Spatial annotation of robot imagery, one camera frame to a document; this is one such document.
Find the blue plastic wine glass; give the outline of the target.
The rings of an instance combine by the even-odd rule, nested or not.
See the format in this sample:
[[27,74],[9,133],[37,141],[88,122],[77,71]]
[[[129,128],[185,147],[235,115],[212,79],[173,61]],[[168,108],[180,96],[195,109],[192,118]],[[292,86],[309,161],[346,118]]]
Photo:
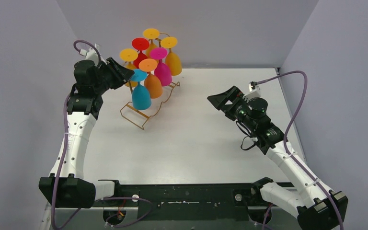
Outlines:
[[140,69],[135,69],[134,75],[131,77],[131,81],[138,83],[132,91],[133,107],[137,110],[146,110],[151,106],[150,92],[141,84],[146,77],[147,73]]

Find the yellow front-left wine glass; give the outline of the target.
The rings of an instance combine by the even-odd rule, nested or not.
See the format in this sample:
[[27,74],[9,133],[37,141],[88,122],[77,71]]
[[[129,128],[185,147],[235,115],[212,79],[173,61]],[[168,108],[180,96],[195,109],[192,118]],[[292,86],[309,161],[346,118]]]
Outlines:
[[[126,48],[120,51],[119,57],[122,61],[125,62],[125,67],[130,70],[135,70],[137,67],[133,64],[133,61],[135,61],[138,58],[138,53],[136,50],[132,48]],[[137,81],[130,81],[129,83],[125,84],[127,87],[130,88],[131,91],[133,91],[133,88],[135,88],[138,85]]]

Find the orange plastic wine glass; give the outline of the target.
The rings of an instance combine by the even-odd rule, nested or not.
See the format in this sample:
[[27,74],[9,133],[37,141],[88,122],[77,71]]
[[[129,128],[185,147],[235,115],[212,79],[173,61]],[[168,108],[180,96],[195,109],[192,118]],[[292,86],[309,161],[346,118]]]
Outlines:
[[148,75],[144,80],[144,86],[150,93],[151,99],[160,97],[163,93],[161,81],[152,72],[157,68],[158,62],[151,58],[146,58],[139,63],[139,69]]

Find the magenta plastic wine glass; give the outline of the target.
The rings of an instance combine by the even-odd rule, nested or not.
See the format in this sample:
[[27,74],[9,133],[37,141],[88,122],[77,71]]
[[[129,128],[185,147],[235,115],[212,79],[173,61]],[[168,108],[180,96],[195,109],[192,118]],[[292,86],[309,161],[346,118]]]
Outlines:
[[168,86],[172,82],[172,74],[169,67],[163,63],[163,59],[166,58],[168,52],[165,48],[157,47],[151,50],[150,58],[157,60],[158,64],[154,70],[154,74],[159,78],[163,87]]

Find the yellow right wine glass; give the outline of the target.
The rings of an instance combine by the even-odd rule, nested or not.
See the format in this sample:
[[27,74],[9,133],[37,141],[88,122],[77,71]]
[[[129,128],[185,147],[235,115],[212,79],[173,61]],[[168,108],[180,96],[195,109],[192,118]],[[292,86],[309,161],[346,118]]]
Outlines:
[[161,47],[168,49],[168,54],[165,58],[165,64],[170,68],[171,74],[177,76],[182,73],[182,63],[180,57],[173,52],[174,48],[178,44],[176,37],[168,36],[161,40]]

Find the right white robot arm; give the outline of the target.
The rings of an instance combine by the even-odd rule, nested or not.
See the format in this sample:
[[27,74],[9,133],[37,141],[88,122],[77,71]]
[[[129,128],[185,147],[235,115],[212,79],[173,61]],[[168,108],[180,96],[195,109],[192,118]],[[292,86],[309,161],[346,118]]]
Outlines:
[[293,193],[265,178],[254,184],[251,200],[256,205],[269,202],[286,211],[303,230],[332,230],[342,227],[348,204],[343,192],[335,192],[317,177],[293,151],[286,135],[266,114],[268,102],[252,93],[245,95],[236,86],[207,97],[269,158],[294,185]]

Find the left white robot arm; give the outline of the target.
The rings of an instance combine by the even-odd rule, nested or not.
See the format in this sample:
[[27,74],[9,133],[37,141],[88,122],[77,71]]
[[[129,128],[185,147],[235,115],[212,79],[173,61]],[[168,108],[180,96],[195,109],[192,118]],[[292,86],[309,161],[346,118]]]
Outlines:
[[52,207],[91,208],[104,199],[112,207],[122,203],[123,193],[115,181],[84,180],[83,167],[91,132],[103,105],[102,95],[127,83],[134,71],[113,58],[95,64],[81,60],[74,64],[75,84],[64,107],[64,138],[60,152],[48,177],[39,181],[39,189]]

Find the black base frame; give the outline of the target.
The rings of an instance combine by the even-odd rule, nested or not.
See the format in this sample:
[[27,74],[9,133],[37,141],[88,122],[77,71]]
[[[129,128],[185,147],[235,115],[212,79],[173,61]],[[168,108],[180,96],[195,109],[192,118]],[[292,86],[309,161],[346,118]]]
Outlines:
[[234,221],[268,222],[269,202],[257,194],[256,183],[229,184],[116,184],[115,195],[98,202],[116,211],[104,216],[115,226],[133,208],[143,221]]

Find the yellow back wine glass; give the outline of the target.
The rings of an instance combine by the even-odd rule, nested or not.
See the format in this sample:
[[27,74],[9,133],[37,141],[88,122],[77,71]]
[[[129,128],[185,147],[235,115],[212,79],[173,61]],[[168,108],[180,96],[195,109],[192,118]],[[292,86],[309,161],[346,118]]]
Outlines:
[[155,28],[147,28],[143,31],[142,35],[149,41],[149,47],[146,49],[145,54],[150,58],[151,51],[158,47],[154,41],[158,39],[160,32]]

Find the red plastic wine glass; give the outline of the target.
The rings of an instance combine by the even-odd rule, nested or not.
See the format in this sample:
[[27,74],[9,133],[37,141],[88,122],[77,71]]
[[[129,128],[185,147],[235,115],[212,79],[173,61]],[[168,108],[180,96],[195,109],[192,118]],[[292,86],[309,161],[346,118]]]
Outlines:
[[136,68],[139,68],[140,62],[148,58],[148,56],[143,51],[146,51],[149,48],[150,43],[147,39],[138,37],[133,39],[131,44],[132,47],[138,52],[138,57],[133,61],[133,64]]

